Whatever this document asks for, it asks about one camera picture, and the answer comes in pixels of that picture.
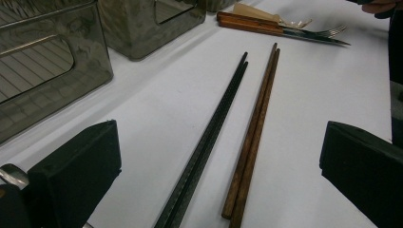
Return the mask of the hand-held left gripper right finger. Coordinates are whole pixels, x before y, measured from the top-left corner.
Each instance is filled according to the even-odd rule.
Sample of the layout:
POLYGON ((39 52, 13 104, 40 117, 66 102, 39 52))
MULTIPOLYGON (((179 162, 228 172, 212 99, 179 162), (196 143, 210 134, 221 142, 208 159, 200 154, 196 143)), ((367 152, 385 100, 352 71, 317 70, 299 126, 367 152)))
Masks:
POLYGON ((321 175, 378 228, 403 228, 403 149, 345 123, 327 123, 321 175))

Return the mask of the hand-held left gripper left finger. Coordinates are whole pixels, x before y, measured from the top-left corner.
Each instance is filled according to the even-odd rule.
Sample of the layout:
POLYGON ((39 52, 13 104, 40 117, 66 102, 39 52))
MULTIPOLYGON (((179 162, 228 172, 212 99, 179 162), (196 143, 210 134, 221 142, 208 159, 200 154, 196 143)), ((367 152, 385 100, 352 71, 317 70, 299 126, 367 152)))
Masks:
POLYGON ((122 170, 117 123, 86 128, 28 171, 35 228, 82 228, 122 170))

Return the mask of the transparent grey plastic bin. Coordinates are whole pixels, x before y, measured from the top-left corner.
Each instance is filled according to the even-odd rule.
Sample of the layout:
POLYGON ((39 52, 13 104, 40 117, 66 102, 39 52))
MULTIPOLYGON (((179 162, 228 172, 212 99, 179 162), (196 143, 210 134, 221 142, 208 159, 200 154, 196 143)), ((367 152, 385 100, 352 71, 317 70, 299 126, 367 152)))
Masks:
POLYGON ((107 45, 138 61, 205 20, 205 0, 97 0, 107 45))
POLYGON ((0 0, 0 144, 112 77, 97 0, 0 0))
POLYGON ((216 12, 234 5, 238 0, 206 0, 206 10, 216 12))

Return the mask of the wooden-handled knife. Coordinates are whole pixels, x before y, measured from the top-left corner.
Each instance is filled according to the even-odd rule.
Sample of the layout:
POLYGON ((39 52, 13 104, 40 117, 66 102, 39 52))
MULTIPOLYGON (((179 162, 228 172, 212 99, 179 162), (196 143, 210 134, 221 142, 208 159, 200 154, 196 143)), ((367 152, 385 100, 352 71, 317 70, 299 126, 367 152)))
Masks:
POLYGON ((263 25, 260 23, 243 24, 241 21, 220 20, 219 25, 221 27, 230 28, 230 29, 239 29, 239 30, 251 31, 251 32, 267 34, 267 35, 283 36, 283 37, 287 37, 287 38, 310 41, 310 42, 317 42, 317 43, 323 43, 323 44, 348 46, 348 43, 339 41, 337 39, 307 34, 304 32, 293 32, 289 29, 283 29, 283 28, 275 29, 271 26, 263 25))

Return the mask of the light wooden spoon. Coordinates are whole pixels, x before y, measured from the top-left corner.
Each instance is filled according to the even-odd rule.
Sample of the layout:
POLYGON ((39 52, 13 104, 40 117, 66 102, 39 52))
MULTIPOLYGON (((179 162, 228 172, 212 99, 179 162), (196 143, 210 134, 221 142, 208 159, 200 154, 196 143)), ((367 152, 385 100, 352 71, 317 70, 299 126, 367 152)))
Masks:
POLYGON ((286 21, 278 14, 272 14, 267 11, 257 9, 257 8, 254 8, 254 7, 242 4, 242 3, 236 3, 234 5, 233 13, 237 14, 237 15, 273 21, 273 22, 278 23, 281 26, 285 26, 287 28, 292 28, 292 29, 303 29, 312 22, 312 19, 309 19, 306 21, 286 21))

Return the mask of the wooden-handled fork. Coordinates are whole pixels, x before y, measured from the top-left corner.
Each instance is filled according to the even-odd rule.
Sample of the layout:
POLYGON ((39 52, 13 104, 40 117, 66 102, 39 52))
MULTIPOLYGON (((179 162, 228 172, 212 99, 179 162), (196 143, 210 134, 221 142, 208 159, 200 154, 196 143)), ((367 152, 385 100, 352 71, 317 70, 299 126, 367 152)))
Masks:
POLYGON ((287 28, 285 26, 281 26, 276 22, 273 21, 268 21, 268 20, 263 20, 263 19, 258 19, 258 18, 253 18, 253 17, 248 17, 248 16, 242 16, 242 15, 237 15, 234 13, 228 13, 228 12, 222 12, 219 11, 217 13, 217 20, 218 22, 220 20, 230 20, 230 21, 241 21, 243 24, 246 23, 260 23, 263 25, 268 25, 273 27, 274 29, 289 29, 293 32, 304 32, 307 34, 312 34, 312 35, 317 35, 317 36, 323 36, 323 37, 328 37, 328 38, 334 38, 336 37, 339 33, 343 32, 346 27, 345 26, 340 26, 337 28, 331 28, 328 30, 323 30, 323 31, 309 31, 309 30, 305 30, 302 28, 287 28))

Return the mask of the brown wooden chopstick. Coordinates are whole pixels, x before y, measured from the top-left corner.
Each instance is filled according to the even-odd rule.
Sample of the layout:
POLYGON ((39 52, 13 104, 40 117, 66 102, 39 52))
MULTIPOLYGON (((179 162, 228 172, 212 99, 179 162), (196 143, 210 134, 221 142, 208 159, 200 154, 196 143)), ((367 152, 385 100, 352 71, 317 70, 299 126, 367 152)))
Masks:
POLYGON ((264 71, 262 81, 260 84, 259 93, 258 93, 256 102, 255 102, 255 105, 254 105, 254 109, 253 109, 253 112, 252 112, 252 115, 250 118, 250 122, 248 124, 247 132, 245 134, 242 148, 240 151, 240 155, 239 155, 239 158, 237 161, 237 166, 236 166, 235 172, 233 174, 224 205, 221 210, 221 216, 224 219, 230 219, 232 216, 232 212, 233 212, 233 209, 234 209, 234 206, 236 203, 236 199, 237 199, 237 194, 240 189, 242 175, 243 175, 243 172, 244 172, 244 169, 246 166, 247 157, 248 157, 249 151, 251 149, 253 137, 254 137, 256 127, 257 127, 257 124, 259 121, 259 114, 260 114, 261 107, 263 104, 264 93, 265 93, 265 90, 266 90, 266 87, 267 87, 267 84, 269 81, 269 74, 270 74, 270 71, 271 71, 271 68, 273 65, 277 47, 278 47, 278 44, 274 43, 273 47, 271 49, 268 63, 266 65, 266 69, 264 71))
POLYGON ((269 81, 264 93, 263 104, 261 107, 261 111, 259 114, 259 121, 256 127, 256 131, 253 137, 253 142, 251 149, 249 151, 246 166, 242 175, 242 180, 240 183, 240 189, 237 194, 236 203, 232 212, 232 216, 229 219, 229 227, 228 228, 240 228, 244 213, 244 208, 247 202, 248 193, 250 189, 250 184, 252 181, 252 176, 255 168, 256 158, 259 151, 259 143, 261 139, 262 129, 264 127, 266 112, 270 101, 271 90, 273 87, 273 82, 276 75, 277 65, 278 65, 278 57, 280 54, 280 49, 277 48, 273 65, 269 74, 269 81))

